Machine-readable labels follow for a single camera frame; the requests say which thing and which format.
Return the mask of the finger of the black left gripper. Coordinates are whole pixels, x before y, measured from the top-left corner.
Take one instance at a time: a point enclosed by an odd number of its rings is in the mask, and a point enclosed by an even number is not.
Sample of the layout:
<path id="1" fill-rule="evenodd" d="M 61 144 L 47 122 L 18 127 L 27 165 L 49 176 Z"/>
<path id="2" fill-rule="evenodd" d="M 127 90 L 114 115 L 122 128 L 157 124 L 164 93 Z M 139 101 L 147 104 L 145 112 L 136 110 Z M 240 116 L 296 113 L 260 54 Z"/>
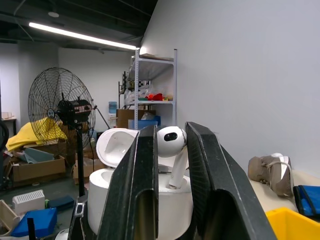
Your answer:
<path id="1" fill-rule="evenodd" d="M 88 195 L 79 196 L 74 204 L 68 232 L 68 240 L 88 238 Z"/>

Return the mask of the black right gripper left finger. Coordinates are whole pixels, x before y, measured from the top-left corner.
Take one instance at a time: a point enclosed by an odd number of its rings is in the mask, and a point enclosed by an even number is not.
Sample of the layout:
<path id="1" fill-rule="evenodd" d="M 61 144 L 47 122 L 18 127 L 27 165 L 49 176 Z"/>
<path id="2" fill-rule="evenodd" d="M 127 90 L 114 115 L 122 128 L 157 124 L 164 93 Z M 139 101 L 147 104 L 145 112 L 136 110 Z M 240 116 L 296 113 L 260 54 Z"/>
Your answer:
<path id="1" fill-rule="evenodd" d="M 115 168 L 99 240 L 155 240 L 159 222 L 157 128 L 140 130 Z"/>

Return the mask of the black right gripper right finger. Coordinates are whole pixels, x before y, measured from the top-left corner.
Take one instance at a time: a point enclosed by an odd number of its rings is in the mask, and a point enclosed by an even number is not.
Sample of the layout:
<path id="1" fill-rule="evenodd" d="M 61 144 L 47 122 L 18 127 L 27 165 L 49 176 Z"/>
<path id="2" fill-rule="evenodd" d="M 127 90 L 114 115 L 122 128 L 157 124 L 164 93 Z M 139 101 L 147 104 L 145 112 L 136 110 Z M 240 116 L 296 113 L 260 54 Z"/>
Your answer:
<path id="1" fill-rule="evenodd" d="M 193 218 L 202 240 L 277 237 L 240 165 L 208 128 L 186 122 Z"/>

